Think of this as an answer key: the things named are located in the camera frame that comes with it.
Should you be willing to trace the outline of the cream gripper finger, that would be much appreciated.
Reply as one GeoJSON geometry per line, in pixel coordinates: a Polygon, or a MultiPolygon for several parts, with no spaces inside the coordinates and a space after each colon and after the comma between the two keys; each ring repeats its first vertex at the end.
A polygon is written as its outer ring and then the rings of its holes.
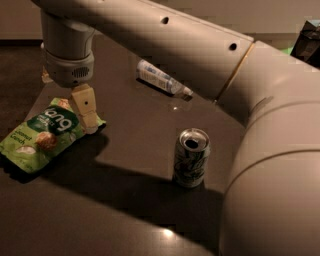
{"type": "Polygon", "coordinates": [[[52,79],[49,73],[47,72],[47,70],[45,69],[45,67],[42,67],[42,82],[44,84],[48,84],[52,82],[52,79]]]}
{"type": "Polygon", "coordinates": [[[69,104],[85,133],[95,133],[98,130],[98,122],[94,89],[88,84],[74,87],[71,90],[69,104]]]}

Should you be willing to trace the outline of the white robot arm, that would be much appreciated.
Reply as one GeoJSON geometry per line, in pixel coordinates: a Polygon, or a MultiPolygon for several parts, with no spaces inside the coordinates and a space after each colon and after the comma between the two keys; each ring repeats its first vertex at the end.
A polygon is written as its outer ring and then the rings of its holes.
{"type": "Polygon", "coordinates": [[[319,70],[151,0],[32,2],[97,29],[245,126],[219,256],[320,256],[319,70]]]}

